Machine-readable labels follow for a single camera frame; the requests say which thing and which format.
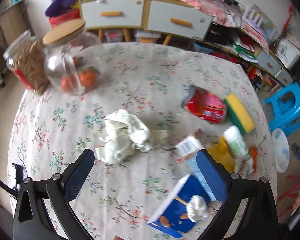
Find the table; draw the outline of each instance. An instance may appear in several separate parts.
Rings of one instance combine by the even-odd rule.
[[[191,172],[174,145],[201,128],[204,146],[218,142],[231,125],[229,119],[212,125],[180,107],[191,84],[224,98],[236,93],[256,128],[245,135],[248,146],[259,146],[257,173],[269,178],[274,198],[277,192],[274,148],[264,112],[240,65],[210,55],[146,43],[104,44],[102,77],[98,87],[85,95],[68,96],[49,87],[43,96],[26,91],[12,129],[8,166],[18,157],[33,180],[63,172],[85,148],[98,147],[103,118],[126,109],[150,129],[167,130],[169,139],[160,149],[137,153],[122,164],[98,160],[71,207],[95,239],[170,239],[145,221],[152,215],[177,180]],[[13,174],[8,173],[12,185]],[[14,212],[15,200],[11,199]],[[220,202],[210,204],[209,218],[184,234],[196,239],[212,220]],[[235,232],[246,201],[238,210],[227,236]],[[58,234],[65,236],[51,204],[47,210]]]

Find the barcode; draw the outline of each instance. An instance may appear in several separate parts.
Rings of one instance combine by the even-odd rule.
[[[176,145],[181,156],[186,156],[195,150],[200,150],[200,145],[198,145],[197,139],[189,137],[181,141]]]

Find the jar of dried food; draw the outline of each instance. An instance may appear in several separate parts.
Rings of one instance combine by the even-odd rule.
[[[21,34],[4,52],[7,67],[29,90],[41,95],[49,84],[45,74],[45,54],[29,30]]]
[[[45,70],[53,86],[82,95],[96,85],[103,46],[98,36],[84,30],[81,19],[70,20],[44,36]]]

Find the white drawer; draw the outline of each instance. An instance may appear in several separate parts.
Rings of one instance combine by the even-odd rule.
[[[100,0],[83,3],[82,15],[86,27],[133,26],[140,27],[144,0]],[[101,16],[102,13],[121,12],[118,16]]]
[[[275,77],[281,71],[280,64],[269,54],[267,54],[264,50],[260,52],[257,59],[258,64],[262,68],[264,68],[268,73],[270,73],[273,77]]]
[[[174,20],[188,23],[188,26],[173,23]],[[204,39],[212,17],[195,8],[172,3],[151,1],[148,30],[171,33],[188,38]]]
[[[282,69],[275,78],[279,80],[283,85],[287,86],[290,85],[293,82],[292,77],[288,72],[286,72],[284,69]]]

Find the cork lid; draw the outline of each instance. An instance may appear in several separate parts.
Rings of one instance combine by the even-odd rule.
[[[85,21],[75,19],[64,22],[48,32],[42,43],[44,45],[57,45],[78,36],[84,29]]]

